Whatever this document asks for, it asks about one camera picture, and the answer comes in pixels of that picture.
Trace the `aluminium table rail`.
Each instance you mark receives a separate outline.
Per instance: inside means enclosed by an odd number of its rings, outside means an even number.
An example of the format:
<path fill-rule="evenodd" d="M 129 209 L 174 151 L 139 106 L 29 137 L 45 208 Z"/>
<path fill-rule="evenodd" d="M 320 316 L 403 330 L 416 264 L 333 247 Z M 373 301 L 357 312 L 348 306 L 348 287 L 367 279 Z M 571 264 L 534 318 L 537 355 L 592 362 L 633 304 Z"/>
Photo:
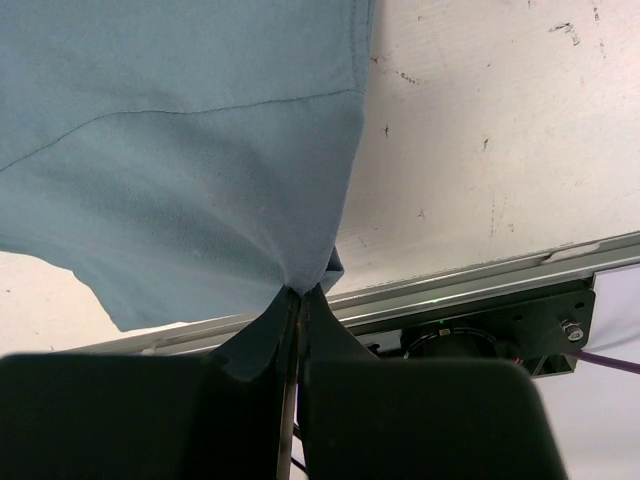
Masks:
<path fill-rule="evenodd" d="M 600 271 L 638 262 L 639 234 L 633 232 L 334 295 L 329 298 L 329 305 L 345 326 L 360 327 L 402 315 L 587 279 Z M 255 317 L 254 314 L 228 316 L 73 348 L 71 351 L 125 355 L 171 355 L 203 351 L 224 343 Z"/>

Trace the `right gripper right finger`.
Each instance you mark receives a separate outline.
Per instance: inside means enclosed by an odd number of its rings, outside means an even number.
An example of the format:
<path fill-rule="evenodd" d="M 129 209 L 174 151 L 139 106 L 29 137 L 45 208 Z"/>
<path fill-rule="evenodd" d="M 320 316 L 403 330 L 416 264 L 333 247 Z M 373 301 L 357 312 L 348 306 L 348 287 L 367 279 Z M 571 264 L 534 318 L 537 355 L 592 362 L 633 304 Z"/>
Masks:
<path fill-rule="evenodd" d="M 527 373 L 498 359 L 382 360 L 303 296 L 297 415 L 312 479 L 563 479 Z"/>

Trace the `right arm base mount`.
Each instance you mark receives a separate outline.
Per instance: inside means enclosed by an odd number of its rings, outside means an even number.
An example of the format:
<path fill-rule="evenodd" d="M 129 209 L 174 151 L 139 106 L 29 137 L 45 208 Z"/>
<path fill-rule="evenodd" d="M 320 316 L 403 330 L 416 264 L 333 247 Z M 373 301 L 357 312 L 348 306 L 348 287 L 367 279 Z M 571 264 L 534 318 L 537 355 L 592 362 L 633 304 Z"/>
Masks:
<path fill-rule="evenodd" d="M 576 280 L 396 315 L 349 331 L 380 359 L 511 361 L 532 377 L 572 373 L 586 346 L 596 293 Z"/>

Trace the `blue-grey t-shirt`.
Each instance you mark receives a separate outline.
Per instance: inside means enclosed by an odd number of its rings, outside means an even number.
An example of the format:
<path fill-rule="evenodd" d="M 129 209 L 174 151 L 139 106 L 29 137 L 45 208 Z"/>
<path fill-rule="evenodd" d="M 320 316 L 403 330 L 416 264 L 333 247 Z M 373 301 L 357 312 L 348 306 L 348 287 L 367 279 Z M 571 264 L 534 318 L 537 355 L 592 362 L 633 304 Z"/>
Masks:
<path fill-rule="evenodd" d="M 331 288 L 371 1 L 5 1 L 1 247 L 121 330 Z"/>

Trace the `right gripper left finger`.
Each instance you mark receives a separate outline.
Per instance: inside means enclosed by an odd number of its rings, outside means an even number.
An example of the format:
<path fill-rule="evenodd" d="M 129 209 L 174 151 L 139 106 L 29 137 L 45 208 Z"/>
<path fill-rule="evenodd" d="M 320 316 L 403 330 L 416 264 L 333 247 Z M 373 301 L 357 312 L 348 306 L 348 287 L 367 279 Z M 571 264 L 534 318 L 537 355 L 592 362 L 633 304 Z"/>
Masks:
<path fill-rule="evenodd" d="M 1 361 L 5 479 L 285 479 L 300 300 L 206 354 Z"/>

